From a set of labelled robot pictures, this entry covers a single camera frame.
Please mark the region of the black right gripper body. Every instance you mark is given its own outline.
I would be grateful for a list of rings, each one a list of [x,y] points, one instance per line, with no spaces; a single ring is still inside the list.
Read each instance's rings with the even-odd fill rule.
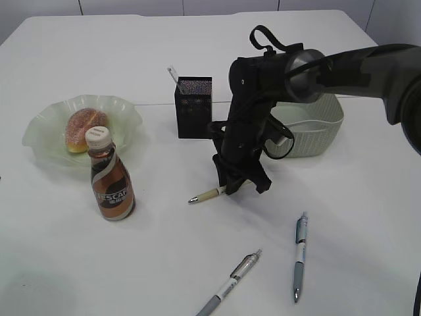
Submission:
[[[269,131],[274,128],[270,112],[275,104],[253,98],[232,99],[228,118],[210,123],[210,135],[216,148],[212,157],[215,167],[223,165],[245,181],[253,169],[262,167],[260,156]]]

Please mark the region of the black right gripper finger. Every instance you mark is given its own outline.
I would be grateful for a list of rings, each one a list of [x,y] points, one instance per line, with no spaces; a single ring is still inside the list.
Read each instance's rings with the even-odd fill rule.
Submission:
[[[255,184],[256,191],[260,194],[268,191],[272,184],[271,179],[262,167],[253,169],[249,175],[249,180]]]
[[[216,170],[219,184],[225,187],[227,195],[237,192],[245,182],[244,177],[223,165],[217,165]]]

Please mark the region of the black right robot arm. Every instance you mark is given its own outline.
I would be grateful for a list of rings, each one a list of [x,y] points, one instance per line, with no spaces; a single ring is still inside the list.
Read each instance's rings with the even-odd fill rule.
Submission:
[[[313,103],[325,93],[381,99],[388,123],[402,126],[420,149],[420,48],[389,44],[325,56],[295,47],[285,53],[240,57],[229,71],[232,101],[228,118],[209,126],[219,183],[232,194],[246,181],[257,192],[270,188],[260,156],[266,142],[292,139],[272,116],[279,102]]]

